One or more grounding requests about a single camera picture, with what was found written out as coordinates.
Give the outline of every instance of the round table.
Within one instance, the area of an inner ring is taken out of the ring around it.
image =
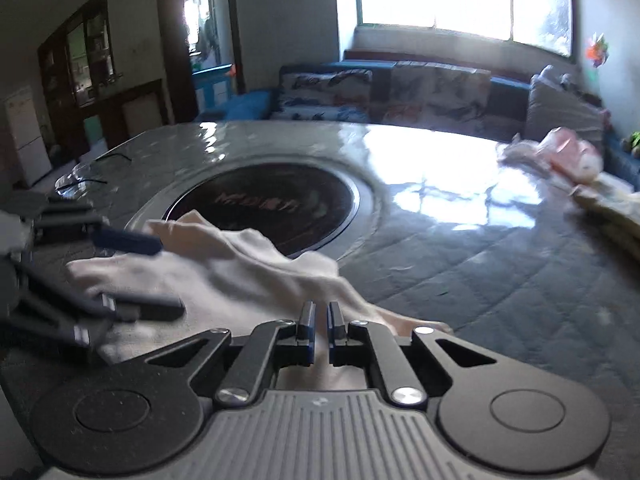
[[[85,168],[106,184],[68,193],[123,228],[160,190],[207,168],[265,157],[329,161],[365,182],[362,236],[334,254],[368,301],[448,323],[457,336],[591,387],[613,427],[598,471],[640,477],[640,274],[564,190],[497,163],[496,142],[395,126],[239,121],[145,132]],[[66,281],[75,244],[39,250],[37,265]],[[2,387],[26,426],[33,403],[78,373],[12,349]]]

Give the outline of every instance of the circular hot pot burner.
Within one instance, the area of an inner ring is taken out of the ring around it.
[[[256,229],[290,258],[309,250],[338,258],[370,224],[373,198],[358,177],[320,161],[254,162],[174,183],[127,227],[192,210],[222,230]]]

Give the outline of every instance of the ribbed gray plate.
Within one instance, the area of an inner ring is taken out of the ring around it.
[[[71,480],[52,469],[43,480]],[[426,416],[361,392],[267,391],[245,410],[218,413],[202,437],[145,480],[497,480],[466,462]],[[594,480],[582,470],[566,480]]]

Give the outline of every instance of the door frame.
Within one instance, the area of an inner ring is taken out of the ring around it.
[[[242,53],[236,0],[228,0],[231,40],[236,66],[236,87],[246,90],[242,72]],[[191,79],[191,61],[184,22],[184,0],[158,0],[158,22],[166,84],[176,123],[188,123],[198,115],[198,102]]]

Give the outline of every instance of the green object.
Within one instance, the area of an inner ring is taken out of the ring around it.
[[[94,115],[84,120],[84,135],[89,142],[89,146],[93,146],[102,139],[102,123],[100,117]]]

